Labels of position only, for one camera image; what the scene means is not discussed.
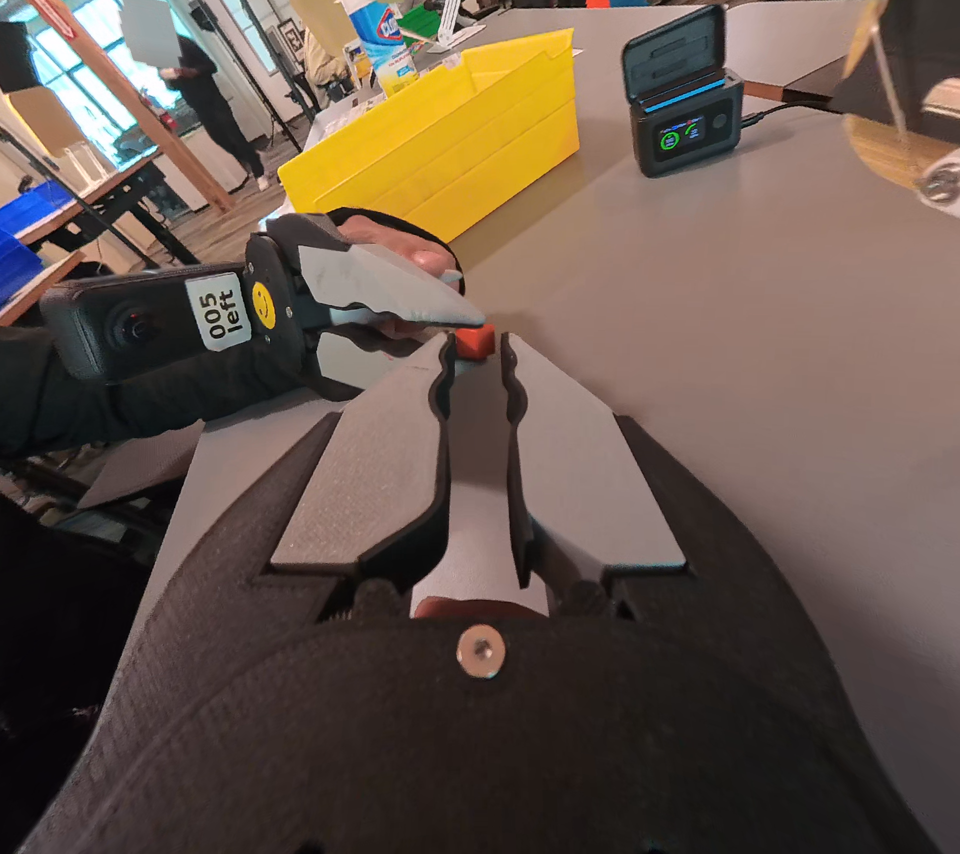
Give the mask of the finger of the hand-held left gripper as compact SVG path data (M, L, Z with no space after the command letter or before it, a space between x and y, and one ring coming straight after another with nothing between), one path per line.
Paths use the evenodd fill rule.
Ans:
M391 345L400 350L394 355L364 349L342 334L323 332L317 346L319 371L326 380L361 391L400 394L422 390L426 376L436 372L438 362L428 354L422 359L416 356L437 336L437 332L429 332L394 341Z
M478 328L487 319L461 293L393 251L375 244L297 248L305 292L297 320L307 330L395 320L413 326Z

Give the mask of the blue storage bin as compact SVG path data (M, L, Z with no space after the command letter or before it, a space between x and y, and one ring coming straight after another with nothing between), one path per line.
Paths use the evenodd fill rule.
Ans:
M18 234L72 203L60 184L47 181L1 208L1 303L7 303L44 270L40 256Z

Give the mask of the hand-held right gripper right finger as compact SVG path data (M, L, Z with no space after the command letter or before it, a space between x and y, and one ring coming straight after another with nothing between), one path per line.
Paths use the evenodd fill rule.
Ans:
M687 559L615 413L514 333L501 336L507 498L518 583L680 572Z

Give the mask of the black device case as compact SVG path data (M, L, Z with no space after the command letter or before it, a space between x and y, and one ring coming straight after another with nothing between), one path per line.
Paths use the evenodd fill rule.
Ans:
M724 6L704 6L631 39L621 70L633 156L656 178L738 146L744 81L726 64Z

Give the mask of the person's left forearm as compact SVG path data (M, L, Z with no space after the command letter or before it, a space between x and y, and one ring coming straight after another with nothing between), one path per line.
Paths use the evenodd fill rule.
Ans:
M1 331L1 454L20 459L145 439L233 416L306 386L301 371L247 342L116 384L72 377L42 328Z

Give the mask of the black computer monitor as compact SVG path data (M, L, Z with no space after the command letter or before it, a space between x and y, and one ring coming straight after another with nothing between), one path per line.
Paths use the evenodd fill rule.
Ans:
M959 0L867 0L831 106L868 169L918 198L959 145Z

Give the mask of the white phone stand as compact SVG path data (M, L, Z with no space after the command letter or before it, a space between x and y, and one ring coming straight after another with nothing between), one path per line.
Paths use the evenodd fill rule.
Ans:
M439 15L436 43L443 50L451 50L465 33L476 32L483 27L481 20L462 11L464 0L428 0L424 6Z

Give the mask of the wooden post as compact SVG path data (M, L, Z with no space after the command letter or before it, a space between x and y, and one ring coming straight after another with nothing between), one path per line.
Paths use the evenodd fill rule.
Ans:
M138 90L117 68L63 0L25 0L42 20L77 54L82 63L135 117L138 125L152 140L157 151L168 157L174 166L198 190L208 205L220 214L232 212L234 202L201 161L184 142L174 136L157 114L141 99Z

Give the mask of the person's black clothing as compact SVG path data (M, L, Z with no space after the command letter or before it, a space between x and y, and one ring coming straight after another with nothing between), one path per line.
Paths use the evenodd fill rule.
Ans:
M150 567L1 498L1 851L63 787L109 692Z

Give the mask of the person's left hand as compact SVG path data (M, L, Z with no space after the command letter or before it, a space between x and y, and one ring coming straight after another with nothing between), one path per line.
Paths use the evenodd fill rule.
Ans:
M376 245L414 264L447 284L462 279L452 252L429 238L419 237L369 219L352 217L341 227L342 236L355 245Z

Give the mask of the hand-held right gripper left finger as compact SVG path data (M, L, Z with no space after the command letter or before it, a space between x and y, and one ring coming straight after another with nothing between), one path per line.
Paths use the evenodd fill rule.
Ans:
M424 578L450 531L450 333L349 401L270 565L343 578Z

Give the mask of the blue white wipes canister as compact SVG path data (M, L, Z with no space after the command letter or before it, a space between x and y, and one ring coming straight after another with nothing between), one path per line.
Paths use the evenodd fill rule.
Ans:
M413 56L393 8L377 0L337 0L353 26L387 98L418 80Z

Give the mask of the yellow plastic bin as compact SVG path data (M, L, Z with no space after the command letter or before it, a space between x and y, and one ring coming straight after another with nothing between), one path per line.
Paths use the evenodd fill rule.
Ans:
M283 164L294 212L372 210L451 242L579 151L573 28L466 49Z

